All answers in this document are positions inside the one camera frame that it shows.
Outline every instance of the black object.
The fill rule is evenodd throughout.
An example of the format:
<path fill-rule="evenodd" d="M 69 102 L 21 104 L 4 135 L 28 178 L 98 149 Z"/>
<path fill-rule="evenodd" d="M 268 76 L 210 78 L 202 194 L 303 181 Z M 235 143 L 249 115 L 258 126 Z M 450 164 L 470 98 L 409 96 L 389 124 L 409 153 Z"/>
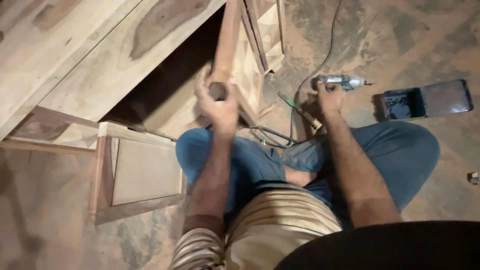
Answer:
<path fill-rule="evenodd" d="M 445 116 L 473 109 L 465 80 L 386 91 L 374 99 L 380 121 Z"/>
<path fill-rule="evenodd" d="M 376 225 L 319 237 L 275 270 L 479 269 L 480 222 L 421 221 Z"/>

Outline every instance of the black cable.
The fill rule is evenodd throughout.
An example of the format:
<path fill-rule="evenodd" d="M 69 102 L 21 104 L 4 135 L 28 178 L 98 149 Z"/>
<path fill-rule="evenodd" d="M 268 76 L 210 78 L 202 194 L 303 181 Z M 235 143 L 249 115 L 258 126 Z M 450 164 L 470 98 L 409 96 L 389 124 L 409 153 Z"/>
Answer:
<path fill-rule="evenodd" d="M 295 102 L 295 104 L 298 103 L 298 98 L 299 98 L 299 95 L 300 95 L 300 91 L 302 90 L 302 88 L 305 86 L 305 84 L 307 82 L 309 82 L 312 77 L 317 74 L 323 67 L 324 65 L 328 62 L 328 60 L 330 59 L 330 56 L 332 55 L 332 50 L 333 50 L 333 45 L 334 45 L 334 41 L 335 41 L 335 22 L 336 22 L 336 18 L 338 16 L 338 11 L 340 10 L 340 5 L 342 4 L 342 1 L 343 0 L 340 0 L 338 1 L 338 6 L 336 8 L 336 11 L 335 11 L 335 16 L 333 17 L 333 21 L 332 21 L 332 28 L 331 28 L 331 35 L 330 35 L 330 48 L 328 49 L 328 54 L 327 54 L 327 57 L 325 57 L 325 60 L 312 72 L 310 73 L 310 75 L 308 75 L 304 80 L 303 82 L 300 84 L 299 88 L 297 89 L 297 91 L 295 92 L 295 97 L 293 98 L 293 102 Z M 302 143 L 301 141 L 298 141 L 298 140 L 295 140 L 293 138 L 293 118 L 294 118 L 294 115 L 295 115 L 295 112 L 296 112 L 296 109 L 294 107 L 292 107 L 292 113 L 290 115 L 290 137 L 287 137 L 281 133 L 278 133 L 274 130 L 271 130 L 269 128 L 266 128 L 266 127 L 263 127 L 263 126 L 257 126 L 257 127 L 254 127 L 254 129 L 259 129 L 263 135 L 266 136 L 265 132 L 270 132 L 274 135 L 277 135 L 283 139 L 286 139 L 288 140 L 288 143 L 286 145 L 283 145 L 273 139 L 271 139 L 270 137 L 266 136 L 269 140 L 273 141 L 275 144 L 277 144 L 276 146 L 277 147 L 281 147 L 281 148 L 288 148 L 288 147 L 291 147 L 293 146 L 293 144 L 299 144 L 299 143 Z"/>

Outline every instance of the cabinet door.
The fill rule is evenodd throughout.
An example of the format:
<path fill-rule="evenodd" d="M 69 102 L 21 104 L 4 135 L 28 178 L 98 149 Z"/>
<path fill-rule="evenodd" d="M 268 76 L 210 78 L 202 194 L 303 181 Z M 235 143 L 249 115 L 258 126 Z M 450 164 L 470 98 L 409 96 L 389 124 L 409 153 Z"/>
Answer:
<path fill-rule="evenodd" d="M 186 179 L 169 139 L 102 122 L 88 222 L 95 225 L 180 203 Z"/>

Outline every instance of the small wooden block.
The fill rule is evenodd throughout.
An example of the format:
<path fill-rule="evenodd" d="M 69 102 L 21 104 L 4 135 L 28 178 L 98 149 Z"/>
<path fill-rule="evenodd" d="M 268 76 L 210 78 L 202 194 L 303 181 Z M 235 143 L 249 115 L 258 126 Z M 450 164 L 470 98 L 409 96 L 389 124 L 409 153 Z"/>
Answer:
<path fill-rule="evenodd" d="M 272 72 L 273 73 L 276 73 L 279 69 L 281 69 L 283 66 L 282 64 L 282 61 L 276 63 L 273 67 L 272 67 Z"/>
<path fill-rule="evenodd" d="M 112 206 L 181 193 L 174 147 L 120 139 Z"/>

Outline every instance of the concrete floor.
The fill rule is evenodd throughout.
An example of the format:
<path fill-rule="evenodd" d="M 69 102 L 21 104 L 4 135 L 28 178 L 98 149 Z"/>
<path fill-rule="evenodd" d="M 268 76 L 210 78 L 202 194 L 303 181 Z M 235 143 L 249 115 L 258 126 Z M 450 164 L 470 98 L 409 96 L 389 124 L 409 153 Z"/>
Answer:
<path fill-rule="evenodd" d="M 262 106 L 280 106 L 264 125 L 288 134 L 290 96 L 327 52 L 337 0 L 286 0 L 288 55 L 265 79 Z M 374 94 L 457 78 L 480 106 L 480 3 L 476 0 L 345 0 L 325 73 L 378 82 L 348 93 L 352 127 L 375 123 Z M 405 220 L 480 221 L 480 110 L 416 120 L 441 145 L 433 174 L 403 211 Z M 299 138 L 309 136 L 298 125 Z M 0 269 L 166 269 L 180 236 L 184 205 L 84 227 L 93 156 L 0 149 Z M 28 169 L 16 164 L 29 164 Z M 63 170 L 52 170 L 62 167 Z"/>

